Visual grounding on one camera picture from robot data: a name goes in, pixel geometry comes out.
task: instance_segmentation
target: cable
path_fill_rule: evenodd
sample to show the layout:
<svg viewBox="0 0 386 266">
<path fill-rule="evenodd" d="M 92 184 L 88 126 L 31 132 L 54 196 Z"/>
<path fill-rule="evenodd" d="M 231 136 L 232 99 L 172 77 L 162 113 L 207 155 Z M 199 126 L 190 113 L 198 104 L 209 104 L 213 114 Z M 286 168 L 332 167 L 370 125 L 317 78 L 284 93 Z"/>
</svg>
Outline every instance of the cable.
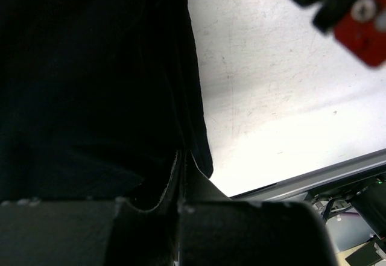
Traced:
<svg viewBox="0 0 386 266">
<path fill-rule="evenodd" d="M 332 198 L 331 200 L 329 200 L 326 207 L 324 208 L 324 211 L 321 213 L 321 218 L 323 219 L 323 222 L 325 224 L 327 223 L 327 221 L 330 217 L 330 214 L 331 214 L 332 207 L 334 206 L 334 203 L 337 200 L 339 200 L 339 199 Z"/>
</svg>

